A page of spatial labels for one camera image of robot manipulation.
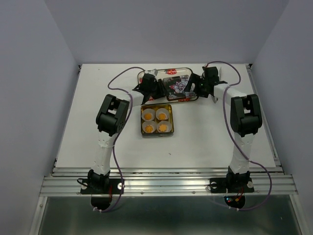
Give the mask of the gold tin lid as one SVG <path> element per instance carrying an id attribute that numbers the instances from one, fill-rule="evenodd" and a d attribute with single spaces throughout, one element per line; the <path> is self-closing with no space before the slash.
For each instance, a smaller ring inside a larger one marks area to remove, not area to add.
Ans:
<path id="1" fill-rule="evenodd" d="M 188 80 L 188 75 L 164 78 L 162 82 L 168 94 L 167 100 L 174 101 L 188 98 L 184 94 L 184 88 L 186 87 Z"/>

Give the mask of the gold square cookie tin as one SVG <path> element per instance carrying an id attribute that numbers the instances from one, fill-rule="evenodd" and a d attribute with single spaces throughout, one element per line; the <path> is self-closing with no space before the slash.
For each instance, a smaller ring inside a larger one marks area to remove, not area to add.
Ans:
<path id="1" fill-rule="evenodd" d="M 169 117 L 169 119 L 166 120 L 166 121 L 168 121 L 168 122 L 171 123 L 171 125 L 172 125 L 172 130 L 171 130 L 171 132 L 169 132 L 169 133 L 159 133 L 159 132 L 157 131 L 157 129 L 156 129 L 156 130 L 155 130 L 153 133 L 151 133 L 151 134 L 145 134 L 145 133 L 142 131 L 142 127 L 141 127 L 141 130 L 140 130 L 140 131 L 141 131 L 141 136 L 142 136 L 143 138 L 165 138 L 165 137 L 171 137 L 171 136 L 173 136 L 173 135 L 174 135 L 174 119 L 173 119 L 173 109 L 172 109 L 172 106 L 171 106 L 170 104 L 142 105 L 142 106 L 141 106 L 141 110 L 140 110 L 140 115 L 142 114 L 142 111 L 143 111 L 143 110 L 148 109 L 148 108 L 155 110 L 155 112 L 156 112 L 156 110 L 159 109 L 159 108 L 165 108 L 165 109 L 167 109 L 167 110 L 169 111 L 170 117 Z M 156 124 L 158 124 L 158 123 L 160 122 L 160 120 L 157 120 L 157 118 L 155 117 L 154 122 L 156 122 Z"/>

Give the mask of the strawberry pattern tray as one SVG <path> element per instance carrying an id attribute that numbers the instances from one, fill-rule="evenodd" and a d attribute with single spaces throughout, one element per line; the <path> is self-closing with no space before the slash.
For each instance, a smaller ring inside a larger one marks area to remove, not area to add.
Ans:
<path id="1" fill-rule="evenodd" d="M 193 73 L 193 71 L 190 68 L 173 68 L 173 69 L 161 69 L 158 70 L 158 74 L 157 76 L 155 76 L 155 78 L 157 80 L 161 79 L 163 80 L 164 78 L 167 77 L 174 77 L 174 76 L 181 76 L 181 75 L 188 75 L 190 76 L 191 73 Z M 144 71 L 140 72 L 137 76 L 138 79 L 138 84 L 141 83 L 142 77 L 144 76 Z M 168 101 L 167 100 L 167 96 L 166 97 L 162 97 L 159 99 L 155 99 L 152 100 L 152 98 L 144 103 L 144 104 L 158 104 L 158 103 L 173 103 L 173 102 L 189 102 L 189 101 L 195 101 L 197 100 L 198 97 L 194 97 L 194 98 L 186 98 L 186 99 L 179 99 L 179 100 L 174 100 L 174 101 Z"/>

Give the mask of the swirl cookie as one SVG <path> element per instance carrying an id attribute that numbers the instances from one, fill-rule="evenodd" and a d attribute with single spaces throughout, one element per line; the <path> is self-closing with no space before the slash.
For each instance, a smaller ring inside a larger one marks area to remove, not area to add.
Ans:
<path id="1" fill-rule="evenodd" d="M 153 115 L 152 115 L 151 113 L 146 113 L 146 114 L 144 115 L 144 118 L 145 118 L 146 120 L 152 120 L 152 119 L 153 119 Z"/>

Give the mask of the flower cookie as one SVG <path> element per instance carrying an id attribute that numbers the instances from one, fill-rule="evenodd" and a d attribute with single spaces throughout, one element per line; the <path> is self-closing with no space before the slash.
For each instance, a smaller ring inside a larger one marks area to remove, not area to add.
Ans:
<path id="1" fill-rule="evenodd" d="M 160 132 L 167 132 L 167 131 L 168 131 L 168 126 L 165 125 L 165 124 L 161 124 L 161 125 L 159 126 L 158 130 L 159 130 Z"/>

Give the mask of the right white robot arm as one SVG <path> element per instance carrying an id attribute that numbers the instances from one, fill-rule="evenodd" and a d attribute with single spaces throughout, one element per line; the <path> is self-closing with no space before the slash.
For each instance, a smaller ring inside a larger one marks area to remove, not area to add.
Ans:
<path id="1" fill-rule="evenodd" d="M 258 95 L 242 93 L 233 84 L 221 81 L 217 67 L 204 67 L 202 75 L 192 73 L 184 90 L 193 91 L 198 97 L 221 100 L 223 108 L 230 106 L 230 113 L 224 113 L 224 121 L 234 144 L 233 156 L 226 176 L 211 178 L 209 190 L 212 193 L 253 192 L 249 169 L 251 145 L 263 124 Z"/>

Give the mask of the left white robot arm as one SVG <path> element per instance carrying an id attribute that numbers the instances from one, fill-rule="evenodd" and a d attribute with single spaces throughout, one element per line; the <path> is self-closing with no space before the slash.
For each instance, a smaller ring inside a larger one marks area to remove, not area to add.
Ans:
<path id="1" fill-rule="evenodd" d="M 99 133 L 98 149 L 93 166 L 88 172 L 86 187 L 103 193 L 109 189 L 110 160 L 115 142 L 124 129 L 133 107 L 141 106 L 153 99 L 165 96 L 162 82 L 157 80 L 158 71 L 146 70 L 143 72 L 141 83 L 132 90 L 114 88 L 109 82 L 108 89 L 121 91 L 124 96 L 116 97 L 112 94 L 105 96 L 96 116 L 96 125 Z"/>

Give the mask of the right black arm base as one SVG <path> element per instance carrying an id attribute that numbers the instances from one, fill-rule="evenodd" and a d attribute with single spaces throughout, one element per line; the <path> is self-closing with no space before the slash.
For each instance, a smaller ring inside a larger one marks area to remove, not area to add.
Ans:
<path id="1" fill-rule="evenodd" d="M 225 177 L 209 178 L 207 189 L 212 194 L 224 194 L 226 205 L 239 210 L 243 209 L 246 203 L 245 193 L 255 191 L 250 171 L 234 173 L 230 168 Z"/>

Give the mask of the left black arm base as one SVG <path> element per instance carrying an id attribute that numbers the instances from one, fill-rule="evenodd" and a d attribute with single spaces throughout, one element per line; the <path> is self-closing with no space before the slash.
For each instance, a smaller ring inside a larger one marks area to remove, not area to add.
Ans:
<path id="1" fill-rule="evenodd" d="M 113 211 L 124 193 L 125 180 L 122 174 L 119 179 L 111 179 L 110 171 L 99 175 L 91 169 L 87 178 L 78 178 L 76 182 L 81 187 L 80 194 L 90 195 L 90 204 L 99 213 Z"/>

